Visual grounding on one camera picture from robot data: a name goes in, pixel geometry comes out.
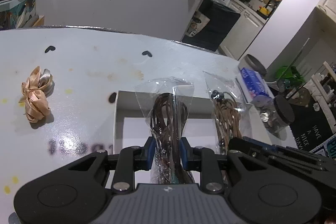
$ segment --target gray gripper base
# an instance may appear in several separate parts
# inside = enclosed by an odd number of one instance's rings
[[[246,224],[225,199],[201,192],[197,184],[139,184],[112,199],[91,224]]]

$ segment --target satin ribbon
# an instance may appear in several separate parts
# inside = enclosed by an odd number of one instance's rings
[[[35,123],[50,114],[46,94],[53,87],[53,76],[45,69],[41,75],[40,66],[37,66],[26,82],[21,85],[23,97],[21,102],[26,102],[26,117],[29,122]]]

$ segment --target plastic bag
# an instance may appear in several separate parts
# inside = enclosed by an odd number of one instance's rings
[[[252,137],[249,112],[238,81],[227,80],[218,75],[204,72],[209,97],[213,105],[219,154],[227,153],[230,139]]]
[[[150,80],[135,87],[140,109],[156,140],[151,182],[194,183],[181,165],[179,140],[194,94],[194,84],[169,77]]]

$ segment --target bundle of cords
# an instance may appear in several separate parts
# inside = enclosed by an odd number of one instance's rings
[[[218,144],[221,154],[227,153],[229,140],[241,138],[239,120],[241,115],[235,98],[228,92],[219,93],[214,90],[211,94],[215,106],[215,121],[218,135]]]
[[[186,105],[174,94],[162,93],[151,110],[150,127],[156,140],[156,164],[159,168],[158,183],[194,183],[190,172],[181,166],[179,139],[188,116]]]

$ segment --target yellow stain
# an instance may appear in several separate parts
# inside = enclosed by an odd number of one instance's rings
[[[17,184],[19,182],[19,179],[16,176],[14,176],[14,177],[12,177],[12,182],[14,184]]]
[[[11,193],[11,189],[8,185],[6,185],[5,187],[3,187],[3,190],[5,191],[6,195],[9,195]]]

